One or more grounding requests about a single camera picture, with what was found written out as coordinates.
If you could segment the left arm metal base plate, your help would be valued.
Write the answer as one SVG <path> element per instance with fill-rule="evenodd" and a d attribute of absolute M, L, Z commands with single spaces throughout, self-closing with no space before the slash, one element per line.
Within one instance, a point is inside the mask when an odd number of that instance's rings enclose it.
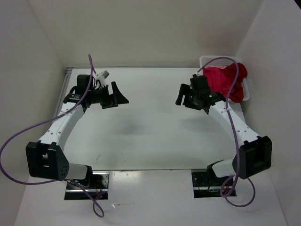
<path fill-rule="evenodd" d="M 108 188 L 109 188 L 109 171 L 93 171 L 92 181 L 88 183 L 80 183 L 84 187 L 87 193 L 91 195 L 92 198 L 98 197 L 99 200 L 108 199 Z M 64 200 L 73 201 L 73 200 L 89 200 L 89 197 L 82 191 L 78 186 L 75 186 L 71 183 L 67 183 Z"/>

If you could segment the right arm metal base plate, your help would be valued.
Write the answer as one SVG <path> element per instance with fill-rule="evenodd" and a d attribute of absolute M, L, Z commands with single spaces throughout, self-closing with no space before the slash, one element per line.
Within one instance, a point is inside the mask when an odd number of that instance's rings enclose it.
<path fill-rule="evenodd" d="M 211 181 L 205 169 L 192 170 L 192 185 L 194 198 L 216 198 L 220 197 L 220 189 L 228 177 L 217 178 Z"/>

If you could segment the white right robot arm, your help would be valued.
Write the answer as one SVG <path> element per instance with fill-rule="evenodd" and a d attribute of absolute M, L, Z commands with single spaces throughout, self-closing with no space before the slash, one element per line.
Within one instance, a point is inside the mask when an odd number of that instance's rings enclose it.
<path fill-rule="evenodd" d="M 238 175 L 247 179 L 271 167 L 272 141 L 268 136 L 260 136 L 253 131 L 226 103 L 219 93 L 204 94 L 194 90 L 191 85 L 181 84 L 176 105 L 194 110 L 204 110 L 214 118 L 235 142 L 235 157 L 220 160 L 207 166 L 206 179 L 217 185 L 224 177 Z"/>

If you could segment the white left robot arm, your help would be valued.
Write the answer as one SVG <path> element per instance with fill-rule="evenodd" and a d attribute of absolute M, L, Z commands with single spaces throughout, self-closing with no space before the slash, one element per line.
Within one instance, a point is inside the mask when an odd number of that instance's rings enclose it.
<path fill-rule="evenodd" d="M 91 166 L 70 163 L 63 151 L 66 141 L 77 122 L 92 104 L 100 104 L 103 109 L 128 104 L 116 82 L 111 83 L 113 93 L 108 87 L 90 89 L 86 94 L 70 93 L 62 105 L 62 116 L 54 120 L 48 131 L 37 141 L 26 146 L 26 157 L 30 176 L 50 180 L 77 180 L 83 188 L 93 185 Z"/>

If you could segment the magenta t shirt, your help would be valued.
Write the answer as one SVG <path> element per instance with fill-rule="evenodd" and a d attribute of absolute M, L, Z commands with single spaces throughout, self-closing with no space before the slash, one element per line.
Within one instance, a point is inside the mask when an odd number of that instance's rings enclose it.
<path fill-rule="evenodd" d="M 224 97 L 227 96 L 233 80 L 227 75 L 225 68 L 207 67 L 203 69 L 203 75 L 207 78 L 212 92 L 220 92 Z"/>

